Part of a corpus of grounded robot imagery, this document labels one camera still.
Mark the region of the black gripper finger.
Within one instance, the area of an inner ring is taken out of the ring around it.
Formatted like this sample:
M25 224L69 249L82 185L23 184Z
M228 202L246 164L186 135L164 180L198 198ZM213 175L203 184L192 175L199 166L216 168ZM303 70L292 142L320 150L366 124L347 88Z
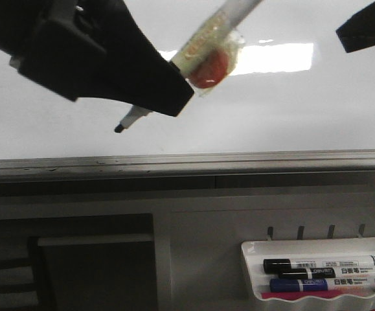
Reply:
M355 13L335 32L346 53L375 46L375 1Z
M124 1L0 1L0 50L19 74L72 101L105 98L175 117L194 93Z

